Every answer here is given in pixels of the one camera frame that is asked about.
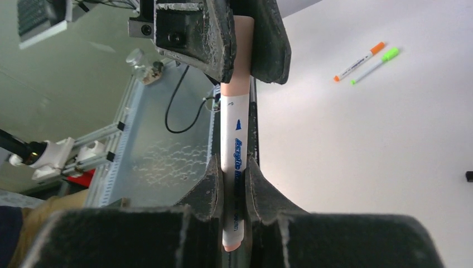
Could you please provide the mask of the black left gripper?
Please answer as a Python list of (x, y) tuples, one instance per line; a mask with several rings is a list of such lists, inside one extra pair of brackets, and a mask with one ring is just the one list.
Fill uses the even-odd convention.
[(237, 43), (228, 1), (138, 2), (138, 16), (128, 20), (129, 37), (154, 39), (161, 55), (230, 82)]

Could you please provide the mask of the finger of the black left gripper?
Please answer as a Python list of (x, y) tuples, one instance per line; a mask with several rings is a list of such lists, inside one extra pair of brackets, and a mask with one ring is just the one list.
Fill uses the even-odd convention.
[(235, 15), (254, 19), (251, 75), (283, 85), (289, 77), (291, 46), (276, 0), (231, 1)]

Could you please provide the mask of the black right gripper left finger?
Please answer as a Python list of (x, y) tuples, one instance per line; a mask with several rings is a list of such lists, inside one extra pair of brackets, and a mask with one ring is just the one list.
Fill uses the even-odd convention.
[(63, 210), (46, 222), (23, 267), (221, 267), (223, 176), (204, 176), (170, 207)]

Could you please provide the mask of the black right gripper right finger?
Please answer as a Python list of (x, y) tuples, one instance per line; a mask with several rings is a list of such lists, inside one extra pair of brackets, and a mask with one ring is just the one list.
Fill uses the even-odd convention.
[(250, 267), (443, 267), (417, 219), (307, 212), (276, 189), (252, 157), (245, 202)]

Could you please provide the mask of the peach pen cap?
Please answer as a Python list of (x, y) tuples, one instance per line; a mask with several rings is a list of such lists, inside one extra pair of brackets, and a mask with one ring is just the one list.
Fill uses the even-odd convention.
[(248, 16), (234, 16), (236, 57), (229, 83), (221, 83), (222, 97), (248, 95), (254, 36), (254, 19)]

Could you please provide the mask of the white pen orange tip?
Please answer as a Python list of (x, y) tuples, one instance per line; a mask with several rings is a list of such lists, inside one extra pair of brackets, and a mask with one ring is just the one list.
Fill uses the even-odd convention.
[(221, 98), (221, 170), (224, 182), (222, 245), (236, 250), (244, 238), (242, 186), (247, 166), (249, 95)]

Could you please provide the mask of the white pen peach end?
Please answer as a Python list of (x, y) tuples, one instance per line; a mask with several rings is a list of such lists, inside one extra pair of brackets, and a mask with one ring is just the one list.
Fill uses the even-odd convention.
[(338, 75), (334, 76), (333, 80), (335, 82), (339, 82), (340, 80), (344, 79), (346, 76), (348, 76), (352, 71), (354, 71), (356, 68), (358, 68), (361, 64), (365, 63), (367, 60), (373, 57), (372, 52), (368, 52), (366, 55), (364, 55), (362, 58), (358, 59), (354, 63), (352, 63), (347, 69), (339, 73)]

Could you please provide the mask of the white pen green end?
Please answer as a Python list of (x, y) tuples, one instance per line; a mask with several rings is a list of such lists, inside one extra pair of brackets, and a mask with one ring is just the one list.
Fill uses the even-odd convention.
[(384, 60), (379, 60), (376, 64), (374, 64), (373, 66), (369, 67), (368, 69), (366, 69), (362, 74), (360, 74), (357, 78), (355, 79), (352, 79), (350, 81), (350, 84), (351, 85), (355, 85), (357, 83), (359, 83), (361, 80), (363, 80), (366, 76), (368, 76), (370, 73), (372, 73), (374, 70), (376, 70), (378, 67), (382, 66), (383, 64), (385, 63)]

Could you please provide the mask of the orange pen cap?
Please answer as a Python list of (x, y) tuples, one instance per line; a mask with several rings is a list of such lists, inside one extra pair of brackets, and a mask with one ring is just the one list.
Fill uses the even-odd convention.
[(379, 51), (381, 51), (382, 49), (385, 48), (385, 43), (384, 42), (380, 42), (378, 44), (376, 44), (374, 47), (372, 47), (370, 49), (370, 52), (372, 55), (375, 55), (377, 54)]

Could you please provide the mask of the green pen cap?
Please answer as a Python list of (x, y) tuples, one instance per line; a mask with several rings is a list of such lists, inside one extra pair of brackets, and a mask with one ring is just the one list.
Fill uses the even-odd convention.
[(397, 47), (391, 48), (382, 56), (382, 62), (387, 62), (396, 57), (399, 54), (399, 49)]

